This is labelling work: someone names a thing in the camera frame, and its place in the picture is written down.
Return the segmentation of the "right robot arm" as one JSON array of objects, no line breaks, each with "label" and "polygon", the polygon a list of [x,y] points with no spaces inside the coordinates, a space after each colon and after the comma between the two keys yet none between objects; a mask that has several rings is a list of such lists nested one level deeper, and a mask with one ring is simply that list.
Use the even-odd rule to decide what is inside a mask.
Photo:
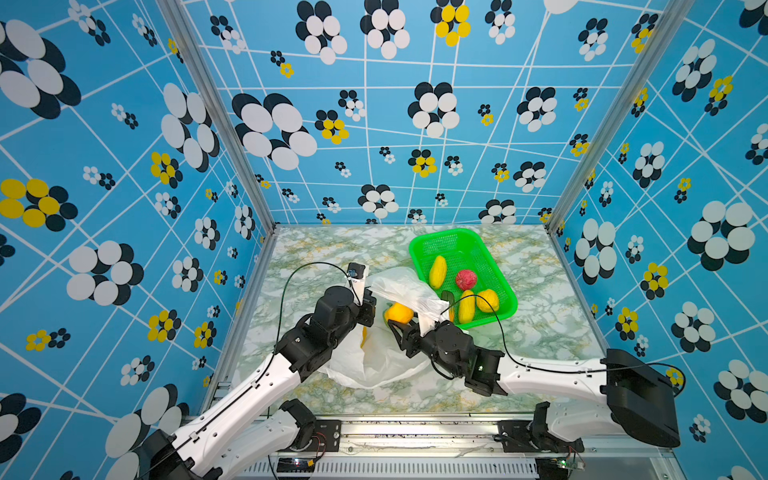
[{"label": "right robot arm", "polygon": [[574,446],[583,436],[617,433],[656,447],[681,444],[671,380],[624,350],[609,349],[604,357],[589,360],[530,359],[480,347],[451,322],[427,333],[415,321],[387,325],[407,357],[425,355],[439,375],[463,380],[478,395],[567,398],[565,404],[536,406],[528,435],[540,450]]}]

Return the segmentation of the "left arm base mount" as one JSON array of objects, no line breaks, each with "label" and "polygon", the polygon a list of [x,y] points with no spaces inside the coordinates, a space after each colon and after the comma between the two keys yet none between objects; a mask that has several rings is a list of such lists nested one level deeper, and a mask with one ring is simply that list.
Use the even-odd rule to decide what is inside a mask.
[{"label": "left arm base mount", "polygon": [[282,452],[337,452],[341,433],[341,420],[321,418],[309,427],[303,427],[294,443],[282,449]]}]

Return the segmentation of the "white plastic bag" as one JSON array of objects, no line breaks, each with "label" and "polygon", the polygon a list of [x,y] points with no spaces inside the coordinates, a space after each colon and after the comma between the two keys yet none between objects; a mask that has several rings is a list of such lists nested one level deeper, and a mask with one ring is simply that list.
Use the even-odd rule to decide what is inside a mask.
[{"label": "white plastic bag", "polygon": [[355,328],[319,371],[344,387],[371,390],[409,379],[429,366],[426,355],[409,358],[399,348],[384,313],[397,303],[412,310],[420,338],[447,318],[448,303],[409,267],[375,273],[367,278],[367,286],[377,300],[373,325]]}]

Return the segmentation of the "aluminium frame post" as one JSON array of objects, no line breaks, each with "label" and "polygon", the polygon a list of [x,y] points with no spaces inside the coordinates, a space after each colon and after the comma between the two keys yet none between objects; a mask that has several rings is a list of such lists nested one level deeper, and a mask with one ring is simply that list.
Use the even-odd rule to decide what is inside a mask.
[{"label": "aluminium frame post", "polygon": [[646,85],[647,80],[656,69],[694,4],[694,0],[675,0],[667,3],[653,38],[635,61],[617,96],[599,124],[586,156],[574,170],[553,209],[553,215],[546,226],[551,237],[555,237],[557,228],[576,202],[587,176],[596,167],[624,118],[628,115],[636,95]]},{"label": "aluminium frame post", "polygon": [[195,41],[192,30],[193,24],[186,18],[183,6],[179,1],[160,0],[157,4],[174,40],[180,46],[182,53],[186,55],[185,62],[192,80],[202,96],[212,122],[217,129],[217,133],[220,135],[229,153],[236,174],[253,203],[255,212],[266,231],[266,236],[270,237],[275,230],[275,220],[269,211],[267,202],[259,191],[259,186],[255,180],[255,173],[246,158],[235,128],[228,118],[224,102],[216,89],[210,69],[204,60],[203,51]]}]

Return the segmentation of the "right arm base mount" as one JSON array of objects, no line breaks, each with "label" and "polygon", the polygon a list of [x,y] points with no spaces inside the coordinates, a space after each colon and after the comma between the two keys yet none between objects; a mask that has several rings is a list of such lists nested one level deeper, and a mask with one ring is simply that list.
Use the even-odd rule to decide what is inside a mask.
[{"label": "right arm base mount", "polygon": [[544,425],[534,421],[503,420],[497,423],[498,432],[493,439],[502,445],[506,453],[583,453],[583,441],[561,440],[552,435]]}]

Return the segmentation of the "pink toy fruit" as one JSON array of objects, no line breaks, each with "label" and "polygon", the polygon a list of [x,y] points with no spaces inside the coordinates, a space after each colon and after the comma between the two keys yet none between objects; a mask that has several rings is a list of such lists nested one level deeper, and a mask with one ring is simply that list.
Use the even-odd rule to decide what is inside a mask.
[{"label": "pink toy fruit", "polygon": [[472,290],[478,283],[477,274],[470,269],[459,271],[455,276],[455,284],[462,291]]}]

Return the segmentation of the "left aluminium frame post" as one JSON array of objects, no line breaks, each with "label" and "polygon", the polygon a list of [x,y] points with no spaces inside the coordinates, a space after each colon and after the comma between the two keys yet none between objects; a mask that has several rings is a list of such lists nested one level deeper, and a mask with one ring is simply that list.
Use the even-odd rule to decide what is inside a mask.
[{"label": "left aluminium frame post", "polygon": [[193,24],[186,18],[183,6],[179,1],[160,0],[157,4],[174,40],[180,46],[182,53],[186,55],[185,62],[192,80],[202,96],[212,122],[217,129],[217,133],[220,135],[229,153],[236,174],[253,203],[255,212],[266,231],[266,236],[270,237],[275,230],[275,220],[269,211],[267,202],[259,191],[259,186],[255,180],[255,173],[246,158],[235,128],[228,118],[224,102],[216,89],[210,69],[204,60],[203,51],[195,41],[192,30]]}]

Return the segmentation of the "orange yellow toy fruit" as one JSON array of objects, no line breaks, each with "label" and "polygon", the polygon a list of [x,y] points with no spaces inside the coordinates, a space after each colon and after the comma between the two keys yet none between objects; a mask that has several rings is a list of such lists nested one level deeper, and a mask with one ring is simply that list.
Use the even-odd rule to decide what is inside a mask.
[{"label": "orange yellow toy fruit", "polygon": [[400,303],[394,303],[384,313],[387,322],[408,324],[414,318],[414,311]]}]

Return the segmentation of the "wrinkled yellow toy fruit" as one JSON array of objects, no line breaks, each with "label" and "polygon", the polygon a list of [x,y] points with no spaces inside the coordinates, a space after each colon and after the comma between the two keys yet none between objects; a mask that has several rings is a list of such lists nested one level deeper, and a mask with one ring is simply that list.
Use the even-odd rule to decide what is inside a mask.
[{"label": "wrinkled yellow toy fruit", "polygon": [[484,313],[497,313],[500,307],[498,294],[492,289],[486,289],[476,294],[476,307]]}]

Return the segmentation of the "right aluminium frame post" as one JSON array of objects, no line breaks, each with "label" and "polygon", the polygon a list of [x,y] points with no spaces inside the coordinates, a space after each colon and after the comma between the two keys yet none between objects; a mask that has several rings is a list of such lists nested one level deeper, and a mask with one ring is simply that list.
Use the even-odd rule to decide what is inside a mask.
[{"label": "right aluminium frame post", "polygon": [[587,176],[596,167],[624,118],[628,115],[636,95],[646,85],[647,80],[656,69],[694,4],[694,0],[675,0],[667,3],[653,38],[635,61],[617,96],[599,124],[586,156],[574,170],[553,209],[553,215],[546,226],[551,237],[555,237],[557,228],[576,202]]}]

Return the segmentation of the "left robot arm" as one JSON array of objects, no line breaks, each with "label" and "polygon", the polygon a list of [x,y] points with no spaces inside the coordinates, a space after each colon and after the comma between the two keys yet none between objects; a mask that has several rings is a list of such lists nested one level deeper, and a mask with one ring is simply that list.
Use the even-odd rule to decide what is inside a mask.
[{"label": "left robot arm", "polygon": [[264,422],[258,418],[325,365],[357,326],[371,326],[376,303],[367,287],[326,289],[250,377],[172,434],[145,439],[134,478],[232,479],[298,438],[310,438],[315,417],[299,400],[284,403]]}]

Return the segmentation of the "front aluminium rail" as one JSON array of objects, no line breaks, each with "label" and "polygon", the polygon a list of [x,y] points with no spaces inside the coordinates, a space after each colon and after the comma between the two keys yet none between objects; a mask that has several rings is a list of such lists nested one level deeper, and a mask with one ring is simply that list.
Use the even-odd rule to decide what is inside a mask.
[{"label": "front aluminium rail", "polygon": [[497,423],[526,415],[340,416],[337,452],[282,452],[232,479],[681,479],[669,449],[612,434],[583,453],[506,453]]}]

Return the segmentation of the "long yellow toy mango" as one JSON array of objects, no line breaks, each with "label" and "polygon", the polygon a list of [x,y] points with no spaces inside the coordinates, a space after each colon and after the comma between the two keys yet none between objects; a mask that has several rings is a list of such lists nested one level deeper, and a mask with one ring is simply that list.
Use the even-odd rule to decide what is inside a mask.
[{"label": "long yellow toy mango", "polygon": [[432,289],[439,290],[447,276],[447,261],[442,255],[438,255],[430,268],[428,283]]}]

